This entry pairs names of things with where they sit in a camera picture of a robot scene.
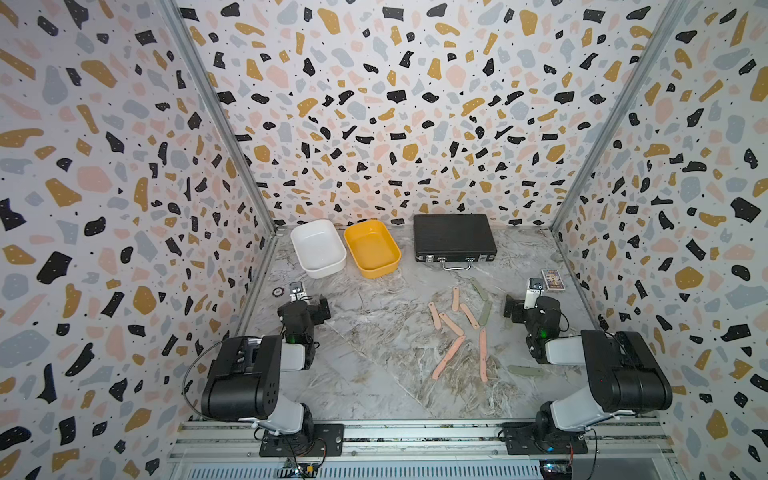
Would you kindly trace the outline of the white plastic bin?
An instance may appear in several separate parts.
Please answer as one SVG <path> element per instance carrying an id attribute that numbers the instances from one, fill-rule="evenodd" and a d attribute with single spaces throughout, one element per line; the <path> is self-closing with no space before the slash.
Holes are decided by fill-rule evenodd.
<path id="1" fill-rule="evenodd" d="M 321 279 L 344 269 L 347 250 L 334 224 L 327 219 L 299 225 L 290 240 L 301 268 L 312 279 Z"/>

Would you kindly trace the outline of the long pink sheathed knife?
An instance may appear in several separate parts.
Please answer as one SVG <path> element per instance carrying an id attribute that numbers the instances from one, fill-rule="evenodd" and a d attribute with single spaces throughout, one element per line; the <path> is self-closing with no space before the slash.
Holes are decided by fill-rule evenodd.
<path id="1" fill-rule="evenodd" d="M 449 349 L 446 351 L 446 353 L 444 354 L 444 356 L 442 357 L 442 359 L 440 360 L 438 365 L 433 370 L 432 375 L 431 375 L 431 378 L 433 380 L 437 381 L 440 378 L 440 376 L 442 375 L 442 373 L 446 369 L 448 363 L 458 353 L 458 351 L 460 350 L 460 348 L 463 345 L 463 343 L 465 342 L 465 340 L 466 340 L 466 336 L 462 335 L 462 336 L 457 337 L 453 341 L 453 343 L 451 344 Z"/>

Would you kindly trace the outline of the yellow plastic bin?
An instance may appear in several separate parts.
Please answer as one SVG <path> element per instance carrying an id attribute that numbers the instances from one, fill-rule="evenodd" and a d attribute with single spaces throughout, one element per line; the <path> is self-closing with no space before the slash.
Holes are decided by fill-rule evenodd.
<path id="1" fill-rule="evenodd" d="M 366 279 L 377 279 L 393 273 L 402 253 L 391 233 L 379 220 L 367 220 L 348 227 L 344 240 L 354 262 Z"/>

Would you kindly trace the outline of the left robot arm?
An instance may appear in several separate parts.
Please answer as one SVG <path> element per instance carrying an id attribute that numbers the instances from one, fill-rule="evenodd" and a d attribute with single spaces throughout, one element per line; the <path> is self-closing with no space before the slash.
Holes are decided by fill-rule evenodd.
<path id="1" fill-rule="evenodd" d="M 277 309 L 282 330 L 276 335 L 237 336 L 214 347 L 200 405 L 187 405 L 203 418 L 248 423 L 274 437 L 312 442 L 310 408 L 280 393 L 281 374 L 311 368 L 319 343 L 315 327 L 331 318 L 324 296 L 295 297 Z"/>

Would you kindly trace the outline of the green knife near arm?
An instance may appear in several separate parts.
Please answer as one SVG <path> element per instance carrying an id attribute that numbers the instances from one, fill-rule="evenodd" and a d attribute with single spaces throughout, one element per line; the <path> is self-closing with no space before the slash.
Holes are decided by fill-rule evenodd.
<path id="1" fill-rule="evenodd" d="M 549 374 L 547 370 L 539 367 L 517 366 L 517 365 L 509 365 L 507 367 L 507 371 L 512 375 L 521 376 L 521 377 L 531 377 L 531 378 L 544 377 Z"/>

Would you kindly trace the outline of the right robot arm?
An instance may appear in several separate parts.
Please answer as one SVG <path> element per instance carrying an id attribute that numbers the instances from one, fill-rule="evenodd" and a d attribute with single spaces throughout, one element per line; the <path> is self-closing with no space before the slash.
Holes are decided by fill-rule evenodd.
<path id="1" fill-rule="evenodd" d="M 663 411 L 673 391 L 642 335 L 583 330 L 569 336 L 560 302 L 548 296 L 505 300 L 504 316 L 525 327 L 529 354 L 540 365 L 579 366 L 587 385 L 566 398 L 540 407 L 528 430 L 538 441 L 588 428 L 619 416 Z"/>

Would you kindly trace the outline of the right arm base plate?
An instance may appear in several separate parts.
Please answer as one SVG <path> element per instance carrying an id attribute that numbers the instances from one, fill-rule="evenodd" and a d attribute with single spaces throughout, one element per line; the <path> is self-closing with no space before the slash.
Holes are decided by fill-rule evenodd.
<path id="1" fill-rule="evenodd" d="M 535 423 L 504 423 L 498 439 L 505 444 L 508 455 L 581 455 L 589 452 L 583 434 L 539 427 Z"/>

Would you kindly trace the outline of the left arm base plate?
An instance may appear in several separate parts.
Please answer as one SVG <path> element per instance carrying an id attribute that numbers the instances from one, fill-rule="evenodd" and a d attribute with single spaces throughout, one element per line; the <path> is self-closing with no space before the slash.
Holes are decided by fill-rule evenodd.
<path id="1" fill-rule="evenodd" d="M 342 423 L 319 423 L 303 427 L 298 433 L 277 435 L 264 433 L 259 456 L 271 457 L 340 457 L 344 445 Z"/>

